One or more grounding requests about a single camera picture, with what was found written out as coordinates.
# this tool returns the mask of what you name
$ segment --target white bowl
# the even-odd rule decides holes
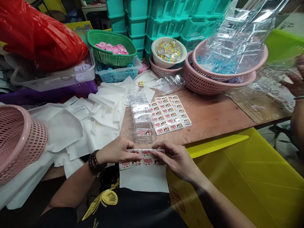
[[[164,43],[168,43],[170,40],[171,40],[170,37],[166,37],[166,36],[161,37],[161,38],[158,38],[155,41],[153,41],[153,43],[151,45],[151,49],[152,49],[152,53],[153,53],[153,61],[154,61],[155,65],[157,65],[158,67],[163,68],[163,69],[169,69],[169,68],[173,67],[175,64],[178,64],[178,63],[184,61],[187,57],[187,49],[178,40],[175,42],[175,46],[180,48],[180,60],[178,62],[168,62],[168,61],[163,60],[161,57],[159,57],[156,54],[157,46],[160,44],[161,41],[165,41]]]

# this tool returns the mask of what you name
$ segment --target black shirt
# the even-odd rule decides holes
[[[179,214],[173,210],[168,193],[135,192],[127,188],[116,188],[116,205],[99,205],[97,211],[77,223],[76,210],[70,207],[52,208],[44,213],[35,228],[88,227],[98,222],[101,227],[187,227]]]

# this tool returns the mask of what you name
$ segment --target person's arm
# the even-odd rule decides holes
[[[99,150],[96,159],[99,164],[141,160],[140,155],[127,153],[126,150],[133,147],[134,142],[119,136]],[[92,187],[95,178],[96,174],[90,170],[89,164],[85,163],[63,183],[42,214],[55,207],[78,207]]]
[[[297,69],[302,78],[293,72],[288,72],[286,75],[293,83],[286,81],[280,83],[286,86],[292,95],[301,97],[304,96],[304,54],[297,57]],[[296,100],[290,125],[300,151],[304,152],[304,98]]]
[[[256,227],[233,203],[231,203],[200,171],[187,150],[169,141],[157,142],[153,149],[166,149],[171,158],[162,152],[153,152],[153,156],[162,160],[173,173],[195,188],[204,210],[217,228],[253,228]]]

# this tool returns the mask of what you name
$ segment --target red plastic bag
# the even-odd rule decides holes
[[[72,67],[88,54],[76,33],[23,0],[0,1],[0,41],[45,71]]]

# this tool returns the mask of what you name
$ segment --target stack of teal crates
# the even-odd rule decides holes
[[[127,35],[123,0],[107,0],[106,5],[112,32]]]
[[[137,56],[143,58],[148,0],[124,0],[128,37],[137,48]]]
[[[162,36],[187,43],[193,33],[208,37],[216,19],[230,0],[149,0],[145,38],[145,58],[151,55],[151,44]]]

